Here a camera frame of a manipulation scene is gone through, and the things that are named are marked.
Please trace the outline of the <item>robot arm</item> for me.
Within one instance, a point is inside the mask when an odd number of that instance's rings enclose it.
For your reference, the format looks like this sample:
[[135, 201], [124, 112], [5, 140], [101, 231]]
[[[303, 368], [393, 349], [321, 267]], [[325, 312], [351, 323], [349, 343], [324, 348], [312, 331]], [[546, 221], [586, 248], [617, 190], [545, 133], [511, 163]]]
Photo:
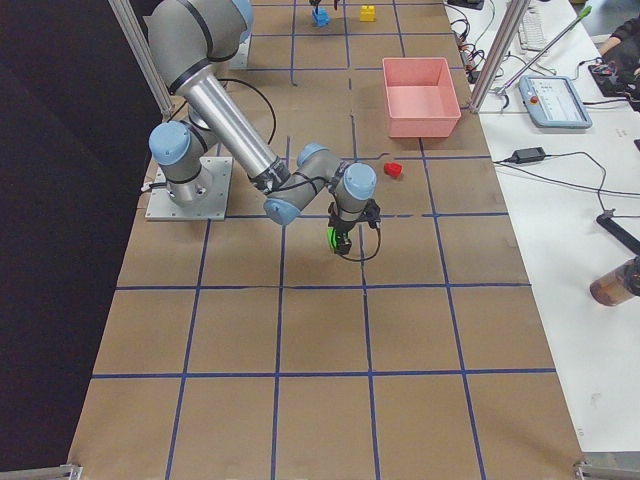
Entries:
[[358, 222], [376, 228], [377, 177], [367, 164], [347, 162], [317, 143], [304, 147], [290, 172], [244, 117], [216, 73], [250, 35], [248, 1], [162, 1], [147, 18], [150, 52], [170, 93], [183, 97], [265, 195], [274, 222], [290, 224], [322, 189], [334, 197], [330, 227], [347, 237]]

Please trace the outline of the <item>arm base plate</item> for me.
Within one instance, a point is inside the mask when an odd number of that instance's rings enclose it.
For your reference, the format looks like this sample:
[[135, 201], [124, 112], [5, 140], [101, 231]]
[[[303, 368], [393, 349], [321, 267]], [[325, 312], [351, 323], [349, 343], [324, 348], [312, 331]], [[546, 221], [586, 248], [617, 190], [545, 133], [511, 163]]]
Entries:
[[234, 161], [203, 156], [199, 176], [186, 184], [167, 182], [157, 168], [154, 181], [165, 186], [150, 192], [145, 217], [149, 221], [224, 221]]

